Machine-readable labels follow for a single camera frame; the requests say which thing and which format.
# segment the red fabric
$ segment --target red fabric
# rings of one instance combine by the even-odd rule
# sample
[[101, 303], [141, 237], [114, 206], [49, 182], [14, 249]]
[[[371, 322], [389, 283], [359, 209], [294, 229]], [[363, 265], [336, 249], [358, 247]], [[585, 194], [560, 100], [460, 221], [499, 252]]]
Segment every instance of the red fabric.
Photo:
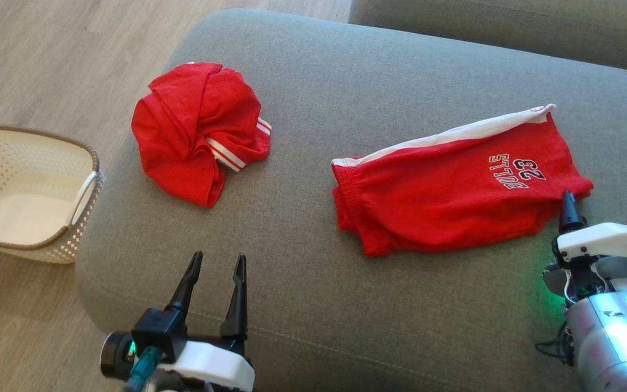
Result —
[[269, 133], [257, 127], [261, 104], [239, 72], [221, 64], [183, 64], [149, 89], [137, 102], [132, 132], [144, 172], [172, 196], [207, 208], [217, 202], [224, 169], [211, 140], [244, 164], [268, 156]]
[[594, 188], [578, 174], [550, 113], [546, 118], [490, 137], [398, 149], [356, 167], [335, 160], [339, 228], [357, 233], [367, 256], [537, 233], [558, 214], [565, 189], [581, 199]]

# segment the brown basket rim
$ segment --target brown basket rim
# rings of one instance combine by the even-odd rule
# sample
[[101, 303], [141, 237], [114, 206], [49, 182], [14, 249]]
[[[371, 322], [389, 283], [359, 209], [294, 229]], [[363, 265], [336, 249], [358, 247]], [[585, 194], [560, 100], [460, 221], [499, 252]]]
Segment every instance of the brown basket rim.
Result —
[[[62, 142], [67, 142], [70, 144], [74, 144], [75, 146], [79, 146], [82, 147], [82, 149], [85, 149], [87, 152], [89, 152], [89, 154], [91, 155], [91, 159], [93, 161], [93, 168], [92, 170], [94, 172], [99, 172], [99, 163], [98, 163], [98, 154], [95, 153], [94, 149], [91, 148], [91, 146], [89, 146], [89, 144], [86, 144], [84, 142], [78, 141], [76, 139], [70, 139], [69, 137], [64, 137], [64, 136], [60, 136], [59, 134], [55, 134], [55, 133], [50, 133], [50, 132], [44, 132], [44, 131], [37, 131], [35, 129], [30, 129], [30, 128], [26, 128], [26, 127], [15, 127], [15, 126], [3, 126], [0, 125], [0, 131], [12, 131], [12, 132], [22, 132], [22, 133], [28, 133], [28, 134], [35, 134], [36, 136], [43, 136], [43, 137], [50, 137], [52, 139], [57, 139], [60, 140]], [[22, 245], [19, 243], [8, 243], [8, 242], [2, 242], [0, 241], [0, 248], [5, 248], [5, 249], [15, 249], [15, 250], [39, 250], [39, 249], [43, 249], [47, 246], [52, 245], [53, 243], [55, 243], [57, 240], [59, 240], [60, 238], [62, 238], [62, 236], [67, 233], [67, 231], [69, 230], [69, 226], [62, 226], [62, 228], [60, 228], [57, 233], [53, 234], [50, 238], [39, 242], [39, 243], [33, 243], [30, 245]]]

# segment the gray upholstered surface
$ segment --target gray upholstered surface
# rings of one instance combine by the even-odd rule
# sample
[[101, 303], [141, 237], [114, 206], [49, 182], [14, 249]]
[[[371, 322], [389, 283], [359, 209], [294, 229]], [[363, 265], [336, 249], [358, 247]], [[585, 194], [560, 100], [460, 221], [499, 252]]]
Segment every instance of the gray upholstered surface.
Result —
[[627, 2], [353, 0], [350, 23], [627, 69]]
[[585, 213], [627, 223], [627, 71], [247, 10], [204, 20], [169, 68], [191, 60], [244, 74], [273, 126], [271, 155], [229, 174], [206, 210], [144, 175], [127, 130], [77, 260], [100, 327], [127, 330], [163, 306], [201, 249], [189, 327], [216, 333], [244, 252], [260, 389], [578, 390], [573, 370], [533, 349], [562, 322], [540, 281], [555, 222], [490, 247], [368, 260], [336, 228], [329, 163], [554, 102], [595, 183]]

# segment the bulls 23 logo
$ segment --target bulls 23 logo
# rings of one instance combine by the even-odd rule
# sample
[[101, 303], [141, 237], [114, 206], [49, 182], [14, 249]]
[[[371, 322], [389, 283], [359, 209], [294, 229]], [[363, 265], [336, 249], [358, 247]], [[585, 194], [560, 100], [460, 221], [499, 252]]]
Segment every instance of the bulls 23 logo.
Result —
[[514, 159], [510, 166], [509, 154], [499, 154], [491, 156], [488, 162], [497, 163], [496, 166], [490, 166], [490, 171], [493, 172], [497, 181], [507, 189], [529, 188], [523, 180], [545, 181], [545, 176], [538, 169], [536, 162], [531, 159]]

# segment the white basket handle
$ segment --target white basket handle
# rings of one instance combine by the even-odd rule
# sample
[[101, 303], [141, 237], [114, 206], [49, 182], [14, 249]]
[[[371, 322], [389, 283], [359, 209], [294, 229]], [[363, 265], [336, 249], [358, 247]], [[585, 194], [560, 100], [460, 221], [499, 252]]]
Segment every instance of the white basket handle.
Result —
[[94, 182], [94, 179], [97, 176], [98, 176], [98, 173], [95, 171], [92, 171], [87, 177], [87, 179], [84, 181], [84, 183], [82, 184], [82, 188], [79, 189], [79, 193], [77, 193], [77, 196], [74, 198], [74, 203], [72, 205], [77, 206], [77, 208], [73, 209], [72, 214], [69, 215], [69, 217], [67, 218], [67, 222], [69, 222], [68, 224], [69, 228], [77, 224], [77, 220], [79, 219], [79, 216], [81, 216], [81, 214], [77, 216], [77, 212], [79, 211], [79, 209], [83, 210], [86, 207], [85, 205], [83, 206], [80, 205], [82, 203], [82, 199], [84, 199], [84, 195], [87, 193], [89, 186], [91, 185], [92, 182]]

